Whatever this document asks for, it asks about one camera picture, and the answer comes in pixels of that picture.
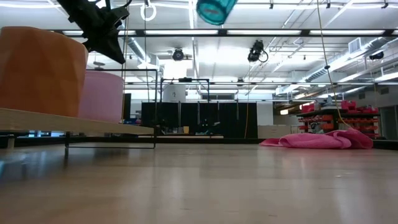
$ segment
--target floor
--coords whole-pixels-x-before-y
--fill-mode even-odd
[[[62,146],[0,155],[0,223],[398,223],[398,151],[161,144],[70,149],[67,161]]]

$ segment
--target wooden plank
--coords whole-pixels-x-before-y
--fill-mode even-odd
[[[0,130],[153,134],[153,128],[0,108]]]

